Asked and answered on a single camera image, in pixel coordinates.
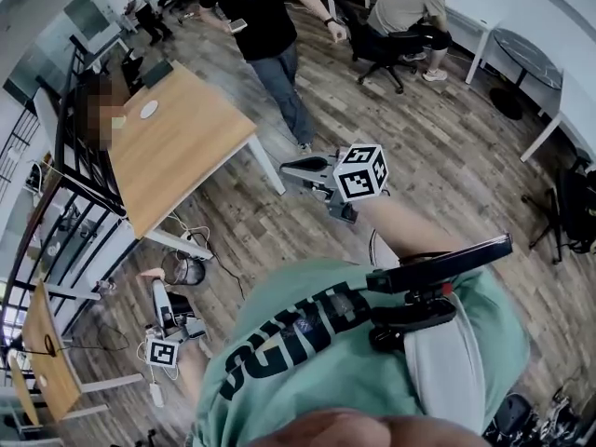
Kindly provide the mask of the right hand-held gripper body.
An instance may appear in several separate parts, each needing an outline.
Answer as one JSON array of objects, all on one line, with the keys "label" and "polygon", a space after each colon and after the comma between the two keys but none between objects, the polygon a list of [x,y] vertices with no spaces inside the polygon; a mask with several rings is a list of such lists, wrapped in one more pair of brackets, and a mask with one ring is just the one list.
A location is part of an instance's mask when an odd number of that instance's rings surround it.
[{"label": "right hand-held gripper body", "polygon": [[353,203],[380,196],[386,186],[388,167],[380,144],[354,143],[333,154],[313,153],[302,162],[307,186],[325,195],[328,213],[335,219],[355,223]]}]

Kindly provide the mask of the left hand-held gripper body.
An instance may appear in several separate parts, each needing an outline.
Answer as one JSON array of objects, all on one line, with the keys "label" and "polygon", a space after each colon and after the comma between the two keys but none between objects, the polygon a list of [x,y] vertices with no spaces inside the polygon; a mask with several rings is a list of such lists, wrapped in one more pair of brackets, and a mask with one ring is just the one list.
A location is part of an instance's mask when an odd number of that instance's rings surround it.
[{"label": "left hand-held gripper body", "polygon": [[174,316],[174,328],[163,330],[156,325],[146,327],[145,363],[173,369],[177,365],[179,347],[186,341],[200,341],[207,334],[204,321],[198,318],[183,295],[167,291]]}]

